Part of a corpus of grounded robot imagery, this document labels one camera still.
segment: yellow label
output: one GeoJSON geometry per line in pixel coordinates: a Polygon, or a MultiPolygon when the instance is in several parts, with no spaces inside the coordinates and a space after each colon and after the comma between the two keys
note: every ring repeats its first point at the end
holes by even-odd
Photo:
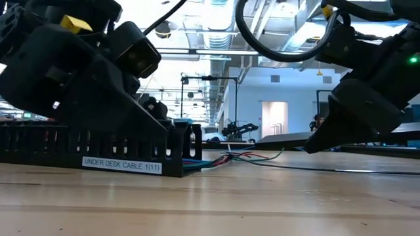
{"type": "Polygon", "coordinates": [[[322,14],[327,18],[331,16],[334,12],[333,7],[331,5],[327,5],[326,7],[322,7],[322,14]]]}
{"type": "Polygon", "coordinates": [[[92,27],[83,20],[74,18],[73,16],[64,15],[61,19],[60,25],[63,28],[70,30],[72,33],[77,34],[80,30],[93,31],[92,27]]]}

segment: cable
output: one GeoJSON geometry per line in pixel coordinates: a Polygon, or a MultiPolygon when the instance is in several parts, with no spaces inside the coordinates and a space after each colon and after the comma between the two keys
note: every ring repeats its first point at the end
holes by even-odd
{"type": "Polygon", "coordinates": [[[242,37],[249,44],[249,46],[251,46],[257,52],[277,62],[302,62],[304,60],[311,59],[317,54],[319,54],[322,51],[322,49],[328,44],[328,41],[331,38],[331,32],[333,31],[334,25],[341,14],[341,11],[337,10],[329,17],[327,27],[325,29],[325,34],[313,49],[310,49],[309,51],[303,52],[301,54],[290,55],[270,50],[268,47],[261,44],[253,36],[253,34],[249,31],[247,24],[245,23],[245,19],[243,18],[243,10],[245,8],[246,3],[247,0],[238,0],[238,4],[236,5],[235,11],[236,25],[238,26],[242,37]]]}
{"type": "Polygon", "coordinates": [[[291,170],[311,170],[311,171],[322,171],[322,172],[340,172],[340,173],[358,173],[358,174],[360,174],[360,173],[366,173],[366,174],[398,174],[398,175],[411,175],[411,176],[420,175],[420,172],[404,172],[404,171],[341,170],[341,169],[328,169],[328,168],[288,167],[288,166],[281,166],[281,165],[264,164],[264,163],[259,163],[257,161],[247,160],[247,159],[241,157],[241,155],[235,156],[235,159],[239,159],[241,161],[245,161],[249,164],[257,165],[257,166],[260,166],[260,167],[274,167],[274,168],[284,168],[284,169],[291,169],[291,170]]]}
{"type": "Polygon", "coordinates": [[[156,20],[152,25],[147,27],[143,31],[143,33],[145,35],[148,35],[150,32],[152,32],[152,30],[154,30],[156,27],[158,27],[160,24],[162,24],[164,21],[166,21],[166,19],[168,19],[170,16],[172,16],[177,10],[179,10],[179,8],[181,8],[183,6],[183,4],[186,3],[186,2],[187,2],[187,0],[180,0],[169,12],[167,12],[161,18],[156,20]]]}
{"type": "Polygon", "coordinates": [[[338,9],[345,10],[347,13],[371,22],[386,22],[399,20],[400,17],[393,13],[379,12],[377,10],[369,10],[358,6],[347,0],[322,0],[321,5],[331,5],[338,9]]]}

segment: wooden tabletop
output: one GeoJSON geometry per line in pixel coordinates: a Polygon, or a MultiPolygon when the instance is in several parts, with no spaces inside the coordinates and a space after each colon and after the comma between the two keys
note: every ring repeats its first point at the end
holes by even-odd
{"type": "MultiPolygon", "coordinates": [[[[274,152],[261,152],[274,155],[274,152]]],[[[208,158],[217,152],[207,152],[208,158]]],[[[285,152],[277,165],[419,171],[420,161],[285,152]]],[[[0,235],[415,235],[420,177],[229,163],[185,178],[0,164],[0,235]]]]}

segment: black bracket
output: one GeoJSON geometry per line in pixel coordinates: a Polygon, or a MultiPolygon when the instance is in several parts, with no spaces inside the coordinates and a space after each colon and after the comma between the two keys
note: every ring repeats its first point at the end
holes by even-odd
{"type": "Polygon", "coordinates": [[[77,130],[52,121],[0,123],[0,163],[183,177],[182,158],[201,160],[201,142],[190,155],[200,125],[160,121],[168,136],[122,136],[77,130]]]}

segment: ceiling light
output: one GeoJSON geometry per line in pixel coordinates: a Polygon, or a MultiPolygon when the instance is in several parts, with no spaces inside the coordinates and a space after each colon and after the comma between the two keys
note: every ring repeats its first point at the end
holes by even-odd
{"type": "Polygon", "coordinates": [[[197,54],[204,55],[240,55],[240,56],[256,56],[259,53],[252,50],[196,50],[197,54]]]}
{"type": "Polygon", "coordinates": [[[157,51],[164,54],[188,54],[190,52],[188,49],[157,49],[157,51]]]}

